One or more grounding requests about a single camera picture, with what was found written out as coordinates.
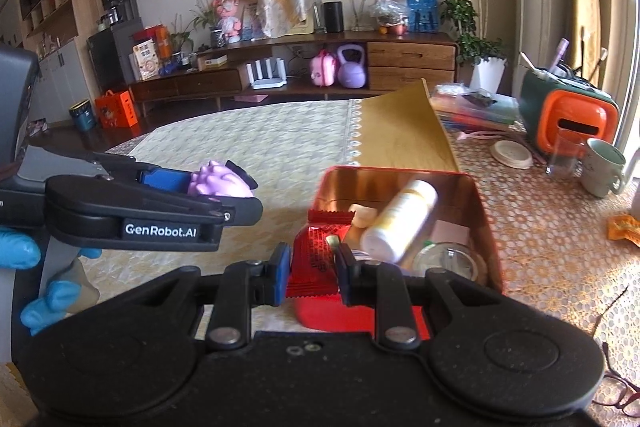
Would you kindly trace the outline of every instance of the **red box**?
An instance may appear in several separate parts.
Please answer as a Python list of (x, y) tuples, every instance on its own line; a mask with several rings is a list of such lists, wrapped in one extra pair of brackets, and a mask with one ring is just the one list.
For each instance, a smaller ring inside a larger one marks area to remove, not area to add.
[(114, 93), (108, 90), (104, 96), (95, 99), (95, 112), (105, 129), (132, 127), (138, 123), (138, 115), (131, 102), (129, 91)]
[(171, 57), (170, 33), (166, 26), (159, 24), (151, 28), (145, 28), (144, 30), (134, 33), (132, 36), (136, 44), (142, 44), (142, 42), (153, 39), (158, 57), (162, 58), (162, 60)]

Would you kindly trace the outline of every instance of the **purple toy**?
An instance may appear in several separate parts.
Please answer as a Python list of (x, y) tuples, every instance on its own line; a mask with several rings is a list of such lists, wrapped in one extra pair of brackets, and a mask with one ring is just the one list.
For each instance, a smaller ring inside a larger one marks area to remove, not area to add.
[[(343, 53), (346, 50), (354, 50), (360, 52), (359, 62), (348, 62), (344, 58)], [(337, 51), (340, 69), (338, 70), (338, 82), (344, 87), (358, 89), (367, 82), (367, 73), (364, 71), (364, 48), (357, 44), (345, 44), (340, 46)]]
[(209, 165), (200, 167), (200, 171), (191, 173), (191, 182), (187, 194), (197, 196), (231, 196), (233, 198), (253, 198), (249, 185), (228, 167), (213, 160)]

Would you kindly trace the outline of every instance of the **purple kettlebell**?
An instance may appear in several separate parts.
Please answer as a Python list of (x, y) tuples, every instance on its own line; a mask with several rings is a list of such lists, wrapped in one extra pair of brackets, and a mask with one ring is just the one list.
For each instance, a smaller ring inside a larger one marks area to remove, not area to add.
[[(343, 53), (347, 50), (360, 52), (360, 61), (349, 62), (344, 58)], [(345, 44), (338, 48), (337, 55), (338, 61), (340, 62), (338, 82), (350, 89), (363, 87), (367, 82), (367, 73), (364, 70), (364, 48), (357, 44)]]

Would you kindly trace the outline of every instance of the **wooden tv cabinet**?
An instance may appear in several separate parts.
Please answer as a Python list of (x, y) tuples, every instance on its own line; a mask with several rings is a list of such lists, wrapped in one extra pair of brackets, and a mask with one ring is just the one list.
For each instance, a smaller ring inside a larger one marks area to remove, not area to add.
[[(274, 46), (363, 44), (367, 51), (368, 80), (365, 87), (346, 89), (339, 84), (315, 86), (310, 78), (289, 78), (287, 85), (276, 89), (252, 89), (245, 64), (271, 56)], [(378, 32), (344, 32), (338, 34), (291, 35), (277, 39), (238, 42), (220, 49), (228, 63), (219, 69), (177, 73), (137, 82), (129, 86), (132, 99), (143, 105), (163, 100), (220, 98), (249, 94), (302, 94), (327, 98), (330, 94), (370, 96), (400, 89), (421, 78), (429, 88), (456, 78), (457, 45), (445, 34), (408, 33), (402, 37)]]

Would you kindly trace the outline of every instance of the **wooden floor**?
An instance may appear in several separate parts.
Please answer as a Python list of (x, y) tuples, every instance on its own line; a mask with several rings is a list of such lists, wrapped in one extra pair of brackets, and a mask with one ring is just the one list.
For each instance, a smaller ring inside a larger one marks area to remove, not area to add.
[[(334, 100), (354, 98), (352, 96), (332, 96)], [(222, 110), (235, 110), (243, 107), (269, 105), (282, 102), (303, 102), (319, 100), (317, 96), (269, 96), (261, 103), (236, 102), (232, 98), (222, 100)], [(149, 133), (158, 127), (187, 118), (212, 114), (218, 111), (214, 98), (203, 100), (180, 100), (179, 102), (159, 103), (146, 118), (130, 128), (103, 129), (98, 124), (87, 132), (79, 132), (73, 126), (53, 127), (44, 133), (30, 138), (36, 146), (53, 146), (63, 150), (90, 150), (104, 152), (127, 140)]]

